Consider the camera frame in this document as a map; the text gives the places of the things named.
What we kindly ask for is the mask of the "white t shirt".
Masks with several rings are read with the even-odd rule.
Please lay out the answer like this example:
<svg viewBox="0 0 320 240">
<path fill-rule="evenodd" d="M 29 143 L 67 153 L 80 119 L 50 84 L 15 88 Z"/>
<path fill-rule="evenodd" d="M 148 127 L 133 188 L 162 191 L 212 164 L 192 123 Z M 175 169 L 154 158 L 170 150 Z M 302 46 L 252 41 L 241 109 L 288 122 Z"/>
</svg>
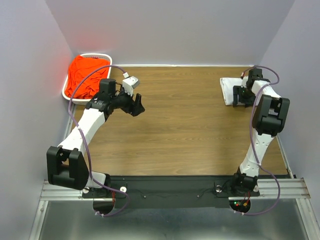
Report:
<svg viewBox="0 0 320 240">
<path fill-rule="evenodd" d="M 219 80 L 220 87 L 222 90 L 223 100 L 226 106 L 233 105 L 233 87 L 242 85 L 241 78 L 233 78 L 233 77 L 222 77 Z"/>
</svg>

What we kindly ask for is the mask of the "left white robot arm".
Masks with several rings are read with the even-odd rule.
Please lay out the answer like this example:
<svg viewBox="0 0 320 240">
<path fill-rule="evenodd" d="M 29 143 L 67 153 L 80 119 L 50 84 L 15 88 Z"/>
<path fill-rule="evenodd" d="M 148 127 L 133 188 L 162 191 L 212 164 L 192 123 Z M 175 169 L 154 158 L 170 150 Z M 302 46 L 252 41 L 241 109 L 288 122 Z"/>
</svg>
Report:
<svg viewBox="0 0 320 240">
<path fill-rule="evenodd" d="M 93 171 L 91 161 L 85 160 L 85 155 L 90 154 L 89 143 L 114 110 L 121 109 L 133 117 L 145 111 L 142 96 L 134 94 L 140 83 L 138 78 L 125 78 L 119 92 L 116 83 L 114 79 L 102 79 L 98 92 L 86 104 L 74 129 L 58 146 L 47 150 L 47 175 L 51 185 L 75 190 L 94 188 L 100 197 L 111 193 L 109 175 Z"/>
</svg>

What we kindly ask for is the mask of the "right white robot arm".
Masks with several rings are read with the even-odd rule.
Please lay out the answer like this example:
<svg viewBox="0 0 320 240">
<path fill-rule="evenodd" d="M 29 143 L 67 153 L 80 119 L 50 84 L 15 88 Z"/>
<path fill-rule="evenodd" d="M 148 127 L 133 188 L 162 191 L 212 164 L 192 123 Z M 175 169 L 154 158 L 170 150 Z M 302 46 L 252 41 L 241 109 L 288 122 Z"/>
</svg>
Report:
<svg viewBox="0 0 320 240">
<path fill-rule="evenodd" d="M 281 97 L 272 88 L 280 81 L 276 73 L 276 82 L 263 77 L 263 69 L 275 71 L 260 65 L 246 69 L 240 76 L 241 85 L 233 87 L 232 106 L 239 103 L 252 107 L 249 135 L 250 146 L 247 154 L 230 182 L 231 192 L 240 196 L 258 191 L 258 176 L 263 169 L 262 161 L 274 138 L 284 129 L 290 100 Z"/>
</svg>

